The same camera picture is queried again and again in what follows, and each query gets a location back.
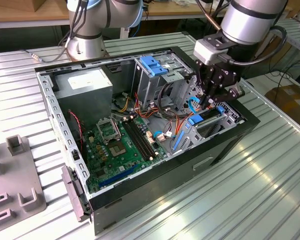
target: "pci express slot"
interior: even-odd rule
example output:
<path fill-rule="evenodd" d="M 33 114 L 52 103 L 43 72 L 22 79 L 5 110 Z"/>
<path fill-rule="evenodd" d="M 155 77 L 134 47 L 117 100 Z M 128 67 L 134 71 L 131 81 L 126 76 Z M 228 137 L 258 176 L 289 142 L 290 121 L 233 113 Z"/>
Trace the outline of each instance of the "pci express slot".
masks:
<path fill-rule="evenodd" d="M 116 181 L 118 181 L 120 179 L 123 179 L 124 177 L 132 174 L 137 166 L 138 166 L 138 164 L 130 167 L 129 169 L 127 169 L 127 170 L 125 170 L 123 172 L 120 172 L 119 174 L 117 174 L 117 175 L 115 175 L 113 177 L 110 177 L 107 180 L 104 180 L 104 181 L 100 182 L 99 183 L 99 188 L 104 187 L 106 185 L 110 185 L 110 184 L 112 184 L 112 183 L 114 183 L 114 182 L 116 182 Z"/>
<path fill-rule="evenodd" d="M 123 124 L 123 127 L 145 161 L 148 161 L 150 157 L 154 158 L 156 156 L 155 152 L 153 151 L 149 143 L 147 143 L 146 139 L 140 133 L 137 125 L 133 121 L 125 122 Z"/>

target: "blue connector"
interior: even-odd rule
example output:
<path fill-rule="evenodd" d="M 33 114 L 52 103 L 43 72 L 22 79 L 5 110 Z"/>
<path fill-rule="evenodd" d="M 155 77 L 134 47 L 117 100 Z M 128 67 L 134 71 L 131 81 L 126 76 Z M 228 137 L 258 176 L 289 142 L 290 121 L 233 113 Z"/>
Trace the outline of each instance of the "blue connector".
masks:
<path fill-rule="evenodd" d="M 152 76 L 159 76 L 168 72 L 168 70 L 163 68 L 153 56 L 142 56 L 140 57 L 140 61 L 143 66 L 150 71 Z"/>
<path fill-rule="evenodd" d="M 174 146 L 173 146 L 173 150 L 174 150 L 174 151 L 175 151 L 176 148 L 178 147 L 178 145 L 179 145 L 179 143 L 180 143 L 182 137 L 184 136 L 184 134 L 185 134 L 185 132 L 182 130 L 181 133 L 180 133 L 180 135 L 179 135 L 179 137 L 178 137 L 178 139 L 176 140 L 176 142 L 175 142 L 175 144 L 174 144 Z"/>
<path fill-rule="evenodd" d="M 223 106 L 217 106 L 216 109 L 219 111 L 220 114 L 223 114 L 226 111 Z"/>
<path fill-rule="evenodd" d="M 194 115 L 189 117 L 188 122 L 193 126 L 195 124 L 198 124 L 202 122 L 204 119 L 200 115 Z"/>
<path fill-rule="evenodd" d="M 115 181 L 123 179 L 124 177 L 128 176 L 129 174 L 132 174 L 137 166 L 138 166 L 138 164 L 130 167 L 129 169 L 127 169 L 113 177 L 110 177 L 107 180 L 101 181 L 99 183 L 99 188 L 104 187 L 106 185 L 110 185 L 110 184 L 114 183 Z"/>

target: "metal workbench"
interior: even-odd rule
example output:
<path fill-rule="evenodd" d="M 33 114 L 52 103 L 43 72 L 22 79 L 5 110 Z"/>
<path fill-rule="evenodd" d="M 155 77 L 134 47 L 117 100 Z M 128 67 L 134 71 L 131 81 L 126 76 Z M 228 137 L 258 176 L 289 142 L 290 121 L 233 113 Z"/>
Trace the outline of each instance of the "metal workbench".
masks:
<path fill-rule="evenodd" d="M 287 33 L 286 41 L 300 50 L 300 22 L 292 18 L 286 18 L 278 21 L 277 25 L 285 28 Z M 274 31 L 273 33 L 278 37 L 281 37 L 281 33 L 277 31 Z"/>
<path fill-rule="evenodd" d="M 182 33 L 105 42 L 111 55 L 179 46 L 191 57 L 194 44 Z M 49 60 L 61 49 L 32 51 Z M 67 61 L 64 54 L 58 63 Z M 47 202 L 45 211 L 0 231 L 0 239 L 94 239 L 93 226 L 77 222 L 62 182 L 64 160 L 33 70 L 42 65 L 22 51 L 0 53 L 0 143 L 28 137 Z M 300 239 L 300 128 L 242 84 L 247 94 L 240 101 L 260 119 L 257 128 L 222 162 L 100 239 Z"/>

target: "motherboard chip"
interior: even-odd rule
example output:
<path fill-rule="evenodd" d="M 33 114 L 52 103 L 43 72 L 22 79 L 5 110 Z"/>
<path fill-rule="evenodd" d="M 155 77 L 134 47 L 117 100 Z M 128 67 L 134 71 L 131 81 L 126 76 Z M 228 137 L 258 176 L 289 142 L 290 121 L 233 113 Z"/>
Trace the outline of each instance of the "motherboard chip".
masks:
<path fill-rule="evenodd" d="M 108 148 L 111 151 L 112 156 L 114 157 L 127 152 L 124 144 L 121 141 L 114 141 L 109 143 Z"/>
<path fill-rule="evenodd" d="M 105 173 L 105 170 L 102 169 L 102 170 L 97 171 L 95 174 L 97 175 L 97 177 L 101 177 L 101 176 L 105 175 L 106 173 Z"/>

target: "side panel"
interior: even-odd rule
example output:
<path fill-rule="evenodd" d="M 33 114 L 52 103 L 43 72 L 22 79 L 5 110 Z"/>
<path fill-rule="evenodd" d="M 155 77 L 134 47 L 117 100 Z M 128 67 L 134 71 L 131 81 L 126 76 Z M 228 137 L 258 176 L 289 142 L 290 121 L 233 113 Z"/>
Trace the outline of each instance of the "side panel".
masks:
<path fill-rule="evenodd" d="M 228 139 L 201 155 L 181 164 L 174 169 L 162 174 L 154 180 L 136 188 L 128 194 L 116 199 L 110 204 L 97 209 L 93 212 L 94 233 L 98 234 L 104 229 L 112 226 L 120 220 L 140 210 L 154 200 L 167 194 L 183 183 L 208 169 L 217 158 L 223 158 L 221 154 L 233 141 L 237 143 L 240 140 L 238 136 Z"/>

